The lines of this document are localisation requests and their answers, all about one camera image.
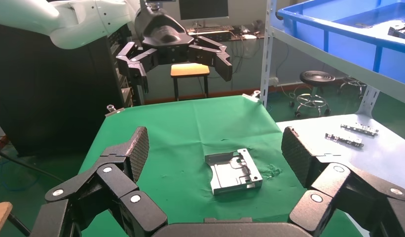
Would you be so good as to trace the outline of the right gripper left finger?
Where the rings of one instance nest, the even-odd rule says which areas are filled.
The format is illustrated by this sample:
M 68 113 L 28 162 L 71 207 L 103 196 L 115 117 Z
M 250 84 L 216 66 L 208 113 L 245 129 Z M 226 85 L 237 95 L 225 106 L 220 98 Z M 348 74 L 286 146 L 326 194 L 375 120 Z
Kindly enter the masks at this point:
M 46 193 L 31 236 L 79 237 L 105 211 L 130 237 L 149 237 L 166 226 L 166 214 L 137 184 L 148 152 L 143 126 L 107 147 L 91 168 Z

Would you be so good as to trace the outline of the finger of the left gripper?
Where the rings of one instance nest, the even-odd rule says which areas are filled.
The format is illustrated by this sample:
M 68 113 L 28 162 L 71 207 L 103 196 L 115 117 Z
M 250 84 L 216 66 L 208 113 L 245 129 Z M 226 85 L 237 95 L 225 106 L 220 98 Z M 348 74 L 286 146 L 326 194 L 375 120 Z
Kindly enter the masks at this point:
M 233 68 L 226 49 L 227 47 L 219 42 L 198 36 L 188 46 L 188 60 L 192 63 L 213 67 L 224 81 L 230 81 Z
M 144 50 L 135 42 L 128 42 L 116 56 L 118 70 L 131 85 L 140 85 L 148 93 L 147 72 L 159 65 L 157 53 L 155 48 Z

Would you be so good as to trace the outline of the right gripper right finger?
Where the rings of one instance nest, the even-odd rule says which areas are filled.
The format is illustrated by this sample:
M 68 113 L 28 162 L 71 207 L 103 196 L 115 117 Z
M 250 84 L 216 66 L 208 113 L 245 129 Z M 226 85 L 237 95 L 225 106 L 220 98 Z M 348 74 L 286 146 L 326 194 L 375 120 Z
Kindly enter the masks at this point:
M 318 237 L 336 210 L 372 237 L 405 237 L 405 189 L 333 154 L 307 146 L 293 127 L 283 131 L 283 157 L 306 192 L 288 221 Z

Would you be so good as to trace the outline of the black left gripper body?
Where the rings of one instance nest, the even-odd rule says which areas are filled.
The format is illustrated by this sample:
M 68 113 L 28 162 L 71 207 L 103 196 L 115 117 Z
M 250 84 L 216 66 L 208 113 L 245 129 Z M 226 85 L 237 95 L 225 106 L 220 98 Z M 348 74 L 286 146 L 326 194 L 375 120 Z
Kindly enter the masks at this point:
M 145 50 L 156 49 L 159 64 L 187 62 L 188 47 L 194 41 L 186 29 L 160 8 L 142 8 L 136 15 L 135 33 Z

